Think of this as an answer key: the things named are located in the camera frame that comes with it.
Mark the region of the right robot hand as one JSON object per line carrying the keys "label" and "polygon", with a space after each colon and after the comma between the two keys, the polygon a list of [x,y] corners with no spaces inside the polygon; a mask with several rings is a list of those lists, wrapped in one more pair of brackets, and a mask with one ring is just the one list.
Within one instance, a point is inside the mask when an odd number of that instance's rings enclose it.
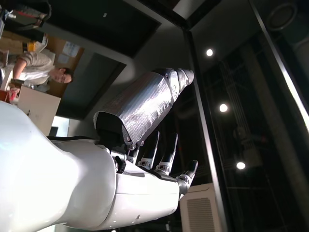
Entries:
{"label": "right robot hand", "polygon": [[145,73],[95,113],[97,140],[50,139],[22,110],[1,102],[1,231],[37,232],[57,224],[100,231],[174,213],[198,162],[170,176],[174,133],[154,165],[156,127],[194,77],[185,69]]}

